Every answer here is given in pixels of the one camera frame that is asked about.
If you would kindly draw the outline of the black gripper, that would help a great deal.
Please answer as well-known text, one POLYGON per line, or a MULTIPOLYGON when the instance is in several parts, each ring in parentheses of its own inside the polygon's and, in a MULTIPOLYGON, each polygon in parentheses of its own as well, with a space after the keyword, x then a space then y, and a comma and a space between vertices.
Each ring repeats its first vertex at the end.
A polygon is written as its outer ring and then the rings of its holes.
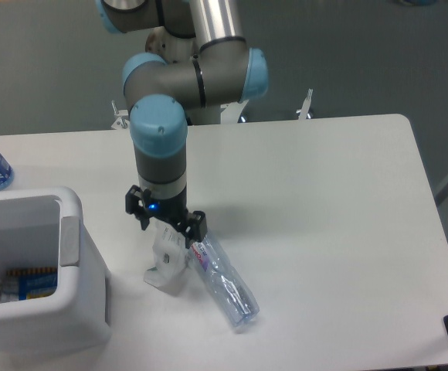
POLYGON ((207 232, 206 214, 196 210, 187 210, 187 189, 169 199, 156 199, 149 189, 142 190, 132 185, 125 195, 125 211, 139 221, 142 230, 150 224, 150 218, 174 224, 174 229, 185 238, 185 248, 194 242, 201 243, 207 232))

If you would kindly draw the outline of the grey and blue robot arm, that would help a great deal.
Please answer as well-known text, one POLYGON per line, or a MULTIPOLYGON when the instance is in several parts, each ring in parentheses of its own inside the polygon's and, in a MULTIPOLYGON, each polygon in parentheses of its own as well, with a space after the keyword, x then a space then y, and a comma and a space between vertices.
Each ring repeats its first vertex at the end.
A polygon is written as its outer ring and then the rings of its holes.
POLYGON ((188 243, 204 240, 205 214, 187 207, 187 113, 262 97, 266 58, 248 47, 235 1, 98 1, 112 33, 163 28, 195 42, 197 53, 174 62, 156 52, 132 56, 122 71, 139 183, 125 207, 146 229, 151 219, 171 225, 188 243))

